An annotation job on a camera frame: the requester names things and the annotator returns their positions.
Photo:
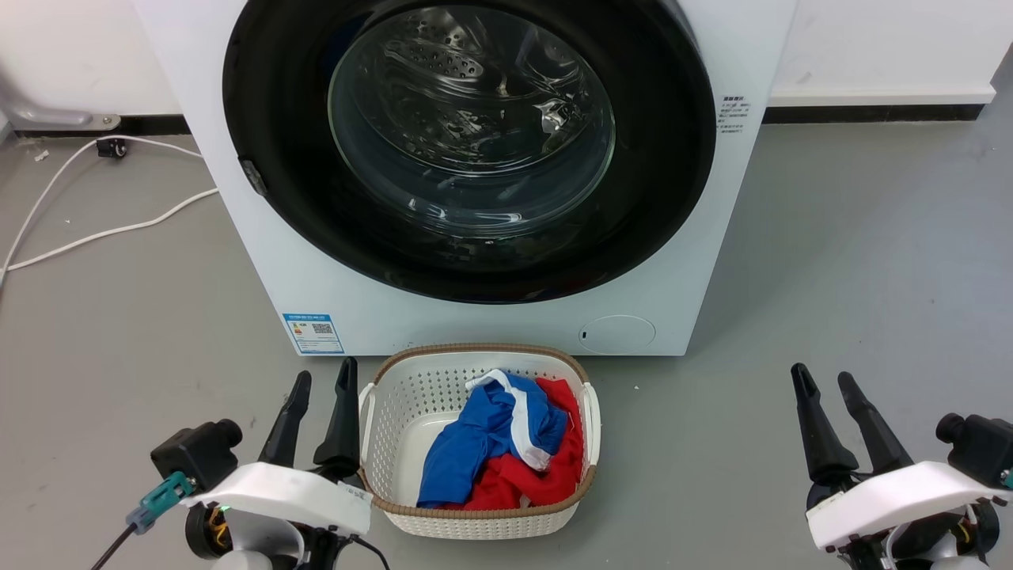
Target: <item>gray floor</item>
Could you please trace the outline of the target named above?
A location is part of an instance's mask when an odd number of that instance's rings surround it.
[[[583,361],[603,452],[564,530],[442,542],[377,513],[370,540],[395,570],[844,568],[804,525],[792,363],[809,364],[859,456],[834,394],[842,370],[917,459],[945,458],[933,430],[947,412],[1013,419],[1013,74],[997,87],[975,124],[763,129],[690,353]],[[2,250],[79,144],[0,154]],[[33,161],[44,148],[50,156]],[[162,150],[136,148],[121,163],[89,155],[58,184],[19,258],[211,186],[196,160]],[[153,445],[228,417],[246,430],[240,459],[252,461],[296,373],[332,379],[338,364],[294,354],[217,196],[12,272],[0,305],[4,566],[87,567],[158,482]],[[366,360],[362,374],[378,365]],[[303,422],[304,466],[327,424],[324,384]],[[170,512],[108,568],[208,567],[186,550],[182,518]],[[1013,565],[1008,539],[993,558]],[[380,567],[352,550],[341,562]]]

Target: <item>basket bottom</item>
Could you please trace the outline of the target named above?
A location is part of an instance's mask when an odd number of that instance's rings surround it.
[[[457,421],[460,412],[439,412],[415,418],[401,435],[394,460],[393,501],[406,506],[418,502],[418,488],[422,484],[422,467],[430,447],[447,424]]]

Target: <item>black baseboard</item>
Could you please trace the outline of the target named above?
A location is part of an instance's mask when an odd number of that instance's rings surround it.
[[[898,104],[842,106],[769,106],[764,125],[805,125],[813,123],[893,123],[921,120],[973,120],[984,104]],[[17,131],[26,138],[95,138],[104,135],[157,137],[188,135],[182,114],[124,116],[111,131]]]
[[[764,125],[813,123],[917,123],[973,120],[984,104],[877,104],[841,106],[768,106]]]

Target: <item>washing machine door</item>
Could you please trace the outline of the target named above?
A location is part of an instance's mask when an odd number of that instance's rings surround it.
[[[710,172],[674,4],[250,0],[226,118],[252,186],[347,266],[456,302],[571,296],[664,245]]]

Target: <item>blue cloth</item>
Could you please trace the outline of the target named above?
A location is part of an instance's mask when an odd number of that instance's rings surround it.
[[[482,466],[491,458],[513,454],[524,461],[527,444],[549,456],[559,451],[569,423],[566,413],[549,404],[545,392],[534,382],[513,375],[505,378],[515,390],[525,394],[522,400],[526,410],[515,410],[517,399],[498,383],[472,391],[457,421],[444,428],[425,457],[417,506],[437,508],[446,503],[465,503]],[[528,421],[526,426],[517,426],[514,433],[520,429],[529,441],[524,437],[515,441],[512,437],[515,411],[519,418],[526,412]]]

